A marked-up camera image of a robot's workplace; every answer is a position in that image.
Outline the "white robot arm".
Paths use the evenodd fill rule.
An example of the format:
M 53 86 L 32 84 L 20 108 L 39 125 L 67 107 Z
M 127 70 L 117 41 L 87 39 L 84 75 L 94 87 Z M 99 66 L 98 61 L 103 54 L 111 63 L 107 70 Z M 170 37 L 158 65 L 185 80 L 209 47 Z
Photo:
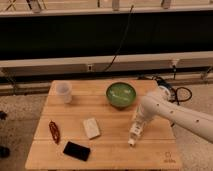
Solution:
M 168 101 L 166 94 L 152 91 L 141 98 L 136 110 L 135 121 L 143 126 L 155 115 L 166 118 L 213 143 L 212 115 L 173 104 Z

